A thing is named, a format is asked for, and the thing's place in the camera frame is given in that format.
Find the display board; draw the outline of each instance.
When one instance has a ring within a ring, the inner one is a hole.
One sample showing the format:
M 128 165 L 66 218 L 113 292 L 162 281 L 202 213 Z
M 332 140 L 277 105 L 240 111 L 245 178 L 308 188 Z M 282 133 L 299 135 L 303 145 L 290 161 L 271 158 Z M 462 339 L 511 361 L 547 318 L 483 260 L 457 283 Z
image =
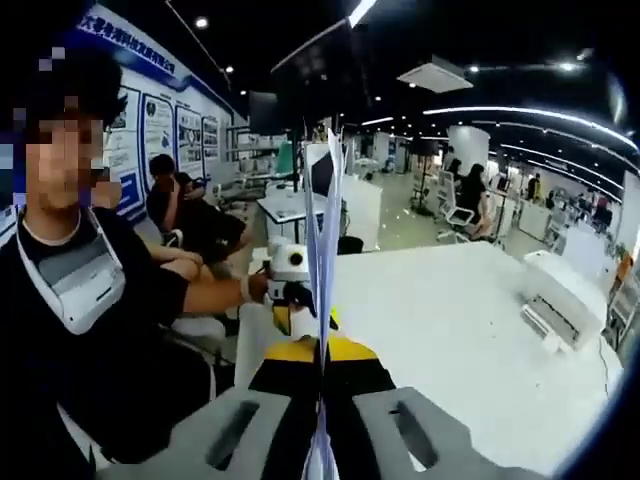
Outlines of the display board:
M 87 44 L 110 51 L 123 66 L 126 108 L 105 135 L 103 160 L 122 183 L 118 213 L 139 217 L 153 186 L 149 161 L 165 153 L 179 171 L 208 178 L 220 159 L 220 125 L 232 125 L 237 114 L 162 46 L 102 5 L 65 42 Z

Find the office chair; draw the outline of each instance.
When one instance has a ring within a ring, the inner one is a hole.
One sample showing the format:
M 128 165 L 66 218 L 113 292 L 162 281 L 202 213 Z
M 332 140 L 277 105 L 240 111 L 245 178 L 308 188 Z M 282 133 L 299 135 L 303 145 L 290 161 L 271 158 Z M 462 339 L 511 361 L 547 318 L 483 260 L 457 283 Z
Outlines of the office chair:
M 451 227 L 438 234 L 436 239 L 441 242 L 445 238 L 453 237 L 455 243 L 469 241 L 465 232 L 465 227 L 469 225 L 475 215 L 473 210 L 460 208 L 456 205 L 456 190 L 453 174 L 451 172 L 440 172 L 438 176 L 438 200 L 440 203 L 440 213 L 444 220 Z

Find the ceiling vent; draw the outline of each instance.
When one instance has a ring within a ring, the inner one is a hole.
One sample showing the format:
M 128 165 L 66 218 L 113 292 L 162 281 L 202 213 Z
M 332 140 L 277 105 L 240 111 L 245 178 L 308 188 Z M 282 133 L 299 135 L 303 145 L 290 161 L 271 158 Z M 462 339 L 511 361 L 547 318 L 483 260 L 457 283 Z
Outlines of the ceiling vent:
M 464 69 L 433 55 L 429 63 L 404 73 L 398 80 L 415 83 L 435 93 L 452 92 L 463 88 L 473 88 L 473 83 L 464 78 Z

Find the cable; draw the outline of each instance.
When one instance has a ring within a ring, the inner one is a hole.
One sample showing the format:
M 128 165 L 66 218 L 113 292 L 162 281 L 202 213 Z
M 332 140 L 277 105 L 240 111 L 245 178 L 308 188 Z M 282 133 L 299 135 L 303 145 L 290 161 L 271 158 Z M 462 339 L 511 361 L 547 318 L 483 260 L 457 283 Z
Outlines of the cable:
M 604 339 L 602 338 L 602 335 L 600 335 L 600 348 L 599 348 L 599 355 L 600 355 L 600 359 L 602 360 L 602 364 L 604 365 L 604 392 L 607 394 L 607 397 L 609 396 L 609 367 L 607 366 L 607 362 L 604 360 L 604 357 L 602 356 L 602 341 Z

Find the hand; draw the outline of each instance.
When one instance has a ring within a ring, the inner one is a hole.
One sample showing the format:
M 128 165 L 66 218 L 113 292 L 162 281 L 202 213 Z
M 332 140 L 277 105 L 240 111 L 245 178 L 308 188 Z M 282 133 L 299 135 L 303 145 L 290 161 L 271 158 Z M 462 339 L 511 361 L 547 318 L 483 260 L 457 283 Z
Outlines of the hand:
M 181 252 L 182 254 L 180 255 L 180 258 L 191 260 L 198 267 L 202 267 L 204 265 L 204 260 L 202 259 L 202 256 L 200 256 L 199 254 L 195 252 L 187 252 L 186 250 L 181 250 Z
M 256 303 L 263 303 L 267 294 L 269 277 L 266 273 L 256 273 L 249 276 L 249 295 Z

